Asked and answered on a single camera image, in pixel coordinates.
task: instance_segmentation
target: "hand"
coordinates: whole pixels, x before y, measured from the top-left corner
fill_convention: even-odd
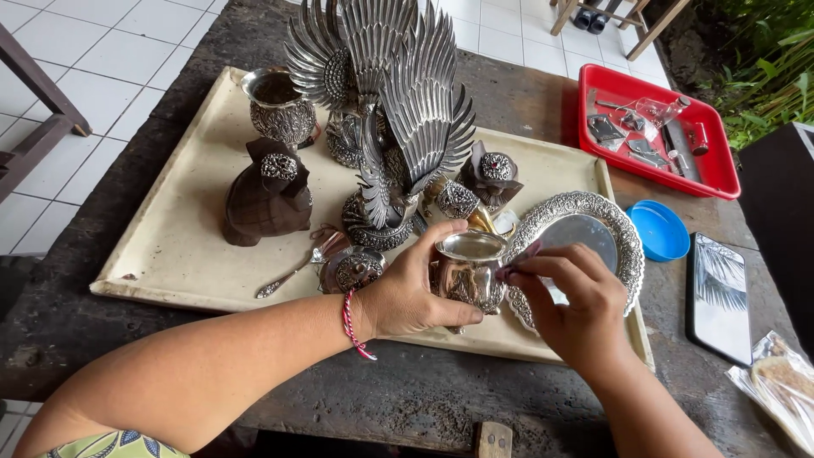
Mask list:
[[[353,296],[370,325],[367,337],[404,336],[435,326],[463,326],[483,321],[484,313],[464,302],[430,292],[429,265],[435,243],[466,231],[465,220],[439,222],[402,252],[375,283]]]
[[[624,336],[628,290],[599,255],[583,244],[543,249],[517,265],[509,284],[523,290],[535,328],[551,350],[588,380],[603,368],[636,358]],[[554,304],[539,277],[549,277],[568,297]]]

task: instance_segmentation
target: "red plastic tray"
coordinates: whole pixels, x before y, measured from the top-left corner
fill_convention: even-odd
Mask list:
[[[600,65],[584,65],[580,70],[579,118],[580,148],[584,151],[604,157],[607,163],[614,167],[619,167],[622,170],[627,170],[693,196],[720,197],[721,199],[734,200],[741,195],[741,185],[737,180],[732,154],[729,152],[724,124],[713,107],[692,99],[692,104],[681,112],[681,115],[677,118],[685,127],[685,130],[693,123],[702,122],[704,130],[707,132],[709,152],[703,156],[695,157],[695,164],[701,177],[701,183],[698,183],[628,157],[630,148],[627,143],[616,152],[594,143],[588,130],[588,123],[585,121],[587,116],[587,107],[585,105],[588,98],[588,89],[590,88],[597,89],[597,100],[606,100],[619,105],[625,105],[642,97],[672,103],[682,95]],[[600,114],[614,111],[613,108],[599,105],[596,105],[596,109],[597,113]],[[616,124],[619,124],[618,116],[619,112],[616,112],[613,116]],[[643,137],[634,132],[628,136],[627,140],[639,138]],[[661,135],[651,143],[660,151],[664,151],[664,142]]]

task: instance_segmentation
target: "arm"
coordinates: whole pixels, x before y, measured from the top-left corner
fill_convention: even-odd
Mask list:
[[[518,269],[510,284],[528,297],[546,343],[599,398],[619,456],[722,456],[628,344],[627,290],[595,252],[582,244],[544,249]],[[554,304],[539,276],[554,280],[570,305]]]
[[[429,290],[434,243],[466,229],[442,222],[353,296],[360,341],[479,323],[480,310]],[[351,347],[344,297],[306,297],[158,332],[94,361],[65,382],[26,429],[15,458],[116,429],[192,453],[275,386]]]

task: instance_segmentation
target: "silver garuda statue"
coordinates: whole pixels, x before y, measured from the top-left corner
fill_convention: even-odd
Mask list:
[[[291,80],[316,104],[353,115],[362,158],[360,190],[343,207],[356,244],[394,249],[413,230],[418,195],[466,159],[475,132],[461,85],[451,18],[416,17],[416,0],[303,0],[289,21]]]

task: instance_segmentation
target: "silver cup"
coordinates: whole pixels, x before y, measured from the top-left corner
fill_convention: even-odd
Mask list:
[[[317,112],[296,91],[288,70],[260,68],[243,77],[240,87],[251,101],[250,115],[255,129],[296,152],[297,145],[311,135]]]
[[[495,271],[503,266],[509,244],[503,237],[482,231],[449,236],[435,244],[441,254],[435,268],[435,288],[440,297],[466,302],[486,315],[497,315],[505,284]],[[462,328],[449,329],[453,333]]]

